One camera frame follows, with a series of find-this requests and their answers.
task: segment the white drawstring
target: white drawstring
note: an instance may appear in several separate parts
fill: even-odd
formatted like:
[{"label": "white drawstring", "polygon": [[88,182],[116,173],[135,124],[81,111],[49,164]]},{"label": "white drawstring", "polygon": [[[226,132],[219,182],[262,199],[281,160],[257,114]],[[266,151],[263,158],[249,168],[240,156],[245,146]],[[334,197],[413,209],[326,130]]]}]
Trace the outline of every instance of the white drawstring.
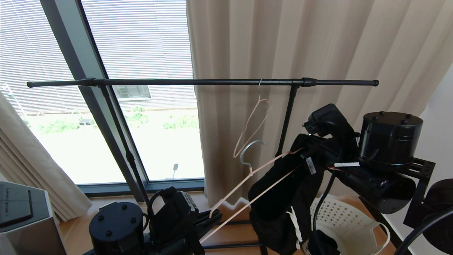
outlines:
[{"label": "white drawstring", "polygon": [[294,208],[291,206],[291,212],[287,211],[287,214],[289,214],[289,217],[291,218],[291,221],[293,222],[294,229],[296,230],[296,248],[300,250],[300,243],[302,242],[302,234],[300,233],[299,229],[299,224],[297,223],[297,217],[296,213],[294,212]]}]

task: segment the wooden floor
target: wooden floor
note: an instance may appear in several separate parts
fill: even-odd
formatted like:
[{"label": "wooden floor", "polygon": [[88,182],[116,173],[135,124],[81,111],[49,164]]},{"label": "wooden floor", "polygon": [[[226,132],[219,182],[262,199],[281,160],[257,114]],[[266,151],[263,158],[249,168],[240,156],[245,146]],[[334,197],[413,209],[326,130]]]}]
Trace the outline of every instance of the wooden floor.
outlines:
[{"label": "wooden floor", "polygon": [[[209,210],[207,200],[202,192],[190,192],[193,200],[197,204],[200,211]],[[370,213],[366,210],[365,206],[355,197],[342,197],[341,201],[351,204],[357,209],[366,213],[369,217],[372,218]],[[109,204],[113,201],[128,201],[136,203],[134,198],[131,196],[121,196],[121,197],[102,197],[102,198],[93,198],[91,199],[93,206],[89,209],[86,215],[72,219],[67,222],[60,223],[60,231],[62,234],[63,243],[68,255],[81,255],[93,248],[91,243],[91,238],[88,233],[88,226],[92,217],[99,211],[99,207],[102,207],[106,204]],[[164,202],[161,199],[156,199],[153,204],[154,212],[157,212]],[[142,208],[143,212],[147,211],[146,204],[138,203]],[[235,208],[242,207],[243,203],[239,202],[235,205]],[[220,211],[224,214],[224,219],[227,219],[230,215],[234,213],[234,209],[229,207],[221,206]],[[249,211],[244,210],[239,214],[234,220],[235,221],[247,221]],[[375,229],[376,241],[378,243],[383,243],[386,239],[384,232],[376,228]],[[226,225],[209,239],[207,239],[203,246],[206,245],[218,245],[218,244],[234,244],[234,243],[255,243],[258,238],[253,231],[253,228],[250,224],[248,225]],[[270,255],[276,255],[277,253],[268,249]],[[394,254],[395,247],[390,243],[387,247],[379,253],[380,255],[390,255]],[[206,253],[209,255],[226,255],[226,254],[235,254],[235,255],[259,255],[260,249],[258,247],[249,247],[249,248],[228,248],[228,249],[217,249],[217,250],[206,250]],[[303,252],[298,250],[296,255],[302,255]]]}]

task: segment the curtain fold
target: curtain fold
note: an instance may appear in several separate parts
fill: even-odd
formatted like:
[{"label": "curtain fold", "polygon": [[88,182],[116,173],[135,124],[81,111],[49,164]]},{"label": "curtain fold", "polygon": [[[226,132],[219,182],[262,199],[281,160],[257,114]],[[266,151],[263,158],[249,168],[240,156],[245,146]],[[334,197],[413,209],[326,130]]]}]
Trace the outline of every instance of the curtain fold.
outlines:
[{"label": "curtain fold", "polygon": [[[453,1],[187,1],[195,78],[378,79],[378,87],[300,88],[284,150],[304,132],[309,114],[334,103],[355,130],[373,111],[419,115],[453,62]],[[254,167],[274,157],[289,87],[260,87],[274,103],[245,159]],[[232,158],[258,98],[257,86],[197,86],[206,192],[215,204],[248,173]],[[248,135],[264,118],[254,115]],[[246,197],[259,172],[228,200]],[[350,192],[335,182],[332,194]]]},{"label": "curtain fold", "polygon": [[0,173],[8,181],[46,190],[63,221],[84,215],[92,205],[1,93]]}]

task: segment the white label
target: white label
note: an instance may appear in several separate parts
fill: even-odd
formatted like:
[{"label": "white label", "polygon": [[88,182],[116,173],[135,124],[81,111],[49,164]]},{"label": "white label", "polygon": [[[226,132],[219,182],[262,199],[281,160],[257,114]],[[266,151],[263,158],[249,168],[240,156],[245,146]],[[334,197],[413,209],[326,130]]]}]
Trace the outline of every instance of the white label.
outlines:
[{"label": "white label", "polygon": [[360,166],[359,162],[349,162],[349,163],[335,163],[334,167],[358,167]]},{"label": "white label", "polygon": [[311,160],[311,157],[308,157],[305,161],[307,162],[308,168],[310,169],[310,173],[315,174],[316,169],[314,168],[314,164],[313,161]]}]

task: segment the black garment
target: black garment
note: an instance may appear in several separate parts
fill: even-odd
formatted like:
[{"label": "black garment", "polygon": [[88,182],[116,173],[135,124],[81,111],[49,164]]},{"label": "black garment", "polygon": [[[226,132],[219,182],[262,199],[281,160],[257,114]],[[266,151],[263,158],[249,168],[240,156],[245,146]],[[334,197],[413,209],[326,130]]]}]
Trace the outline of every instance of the black garment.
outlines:
[{"label": "black garment", "polygon": [[[326,255],[340,255],[337,242],[333,238],[324,234],[324,232],[319,229],[316,230],[316,233],[318,235],[320,245],[323,246]],[[310,237],[311,241],[308,242],[308,251],[311,255],[322,255],[318,245],[314,241],[313,234],[314,232],[312,232],[312,236]]]},{"label": "black garment", "polygon": [[[303,147],[307,139],[307,135],[298,135],[291,151]],[[251,204],[250,222],[260,241],[281,255],[291,255],[296,251],[296,232],[289,214],[286,213],[291,212],[291,206],[297,216],[303,242],[309,239],[312,232],[310,206],[321,186],[324,168],[318,164],[316,157],[312,157],[316,173],[311,174],[306,161],[300,157],[303,151],[277,160],[263,178],[250,188],[248,194],[248,199],[251,201],[299,166],[292,174]]]}]

